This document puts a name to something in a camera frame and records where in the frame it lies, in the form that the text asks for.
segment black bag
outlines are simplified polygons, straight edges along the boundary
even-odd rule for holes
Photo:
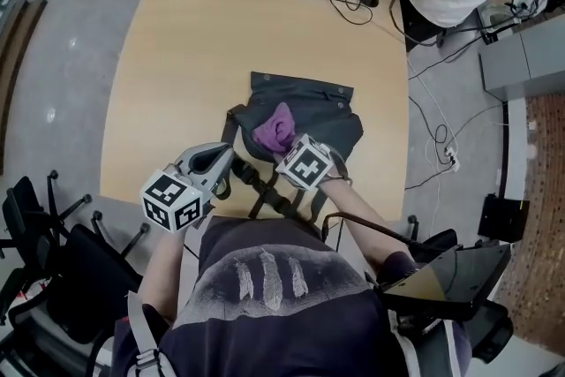
[[[296,133],[307,133],[319,143],[330,146],[345,161],[363,136],[361,120],[350,107],[353,88],[318,80],[252,72],[251,89],[252,95],[247,105],[238,105],[228,112],[222,134],[222,141],[233,144],[237,129],[241,127],[242,139],[249,154],[258,160],[274,164],[271,179],[266,184],[263,183],[260,191],[256,187],[260,197],[249,216],[255,218],[263,202],[271,205],[279,213],[281,212],[278,206],[273,206],[274,204],[284,205],[287,213],[290,204],[296,212],[304,192],[298,192],[291,203],[276,193],[273,189],[278,179],[275,159],[272,153],[253,141],[252,132],[273,115],[280,102],[286,102],[294,118]],[[265,197],[265,191],[270,189],[273,190]],[[309,223],[316,222],[325,202],[326,196],[322,191],[318,191],[312,201],[312,217]]]

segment wooden table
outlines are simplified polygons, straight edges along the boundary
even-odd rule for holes
[[[365,135],[348,160],[350,175],[382,216],[398,220],[408,83],[389,2],[380,0],[371,23],[353,26],[327,0],[141,0],[110,97],[101,195],[139,203],[139,189],[155,169],[188,147],[219,141],[226,111],[251,94],[251,71],[270,72],[355,88],[351,107]],[[366,11],[343,10],[354,20],[367,18]],[[253,160],[240,137],[236,150],[268,180],[270,164]],[[231,184],[232,195],[216,201],[215,213],[245,216],[257,194],[233,175]],[[289,197],[296,191],[286,181],[277,188]],[[268,215],[276,213],[264,207],[260,218]]]

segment forearm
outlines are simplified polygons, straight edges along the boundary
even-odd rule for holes
[[[186,230],[166,233],[151,255],[139,287],[144,304],[151,305],[166,321],[177,317],[178,287]]]
[[[322,183],[320,189],[332,200],[339,211],[387,227],[385,220],[345,181],[328,181]],[[410,256],[408,247],[402,242],[358,223],[348,220],[345,223],[363,256],[374,268],[378,268],[394,252],[404,252]]]

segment black t-shirt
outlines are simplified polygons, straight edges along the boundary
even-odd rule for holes
[[[394,253],[380,275],[392,282],[413,269]],[[199,278],[174,325],[152,306],[144,311],[177,377],[405,374],[375,292],[292,220],[210,227]],[[137,353],[129,323],[117,322],[111,375],[124,376]]]

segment gray floor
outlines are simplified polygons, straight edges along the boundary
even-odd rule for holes
[[[69,204],[82,193],[98,193],[102,137],[109,93],[125,35],[139,0],[48,0],[26,57],[13,96],[6,137],[5,174],[0,192],[28,175],[46,200],[45,176],[58,169],[59,206]],[[452,64],[439,65],[423,76],[451,127],[456,130],[472,114],[492,105],[482,91],[477,47],[473,46]],[[441,59],[436,48],[419,48],[411,53],[411,64],[420,71]],[[441,115],[422,85],[413,80],[412,97],[421,104],[433,130]],[[417,109],[410,105],[410,150],[407,184],[421,182],[436,170],[424,157],[429,138]],[[501,113],[493,109],[479,117],[458,136],[461,169],[441,177],[441,203],[435,215],[433,232],[455,228],[461,240],[476,239],[482,200],[496,190],[496,173],[501,162]],[[433,163],[433,145],[428,155]],[[438,181],[408,191],[404,217],[415,214],[421,221],[420,238],[432,229]],[[119,249],[142,222],[138,206],[94,197],[94,203],[81,209],[73,221],[88,224],[92,210],[104,213],[109,239]],[[406,231],[400,222],[396,228]],[[134,251],[131,262],[139,271],[147,264],[149,250],[158,232]],[[358,260],[354,247],[345,245],[346,257]],[[0,283],[18,264],[15,252],[0,266]],[[195,260],[186,260],[188,297],[195,275]]]

